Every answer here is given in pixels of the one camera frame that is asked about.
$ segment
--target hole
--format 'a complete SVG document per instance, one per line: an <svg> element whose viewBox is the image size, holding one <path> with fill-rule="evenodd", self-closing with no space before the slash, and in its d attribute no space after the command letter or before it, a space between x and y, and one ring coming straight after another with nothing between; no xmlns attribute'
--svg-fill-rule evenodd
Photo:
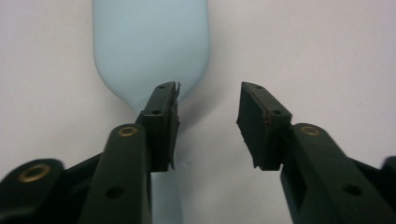
<svg viewBox="0 0 396 224"><path fill-rule="evenodd" d="M125 192L125 188L121 186L116 186L109 188L106 191L106 196L108 199L118 199L120 196L122 196Z"/></svg>
<svg viewBox="0 0 396 224"><path fill-rule="evenodd" d="M29 183L41 179L50 172L50 167L44 163L34 165L27 170L23 171L19 180L22 183Z"/></svg>
<svg viewBox="0 0 396 224"><path fill-rule="evenodd" d="M311 126L304 126L301 128L301 131L309 135L320 135L320 131Z"/></svg>
<svg viewBox="0 0 396 224"><path fill-rule="evenodd" d="M131 136L134 135L135 133L137 133L137 129L134 127L125 127L119 130L119 135L121 135L122 137Z"/></svg>
<svg viewBox="0 0 396 224"><path fill-rule="evenodd" d="M159 114L161 114L161 110L153 110L153 111L151 111L151 114L159 115Z"/></svg>
<svg viewBox="0 0 396 224"><path fill-rule="evenodd" d="M341 187L346 193L354 195L354 196L360 196L361 195L361 189L351 183L345 183Z"/></svg>

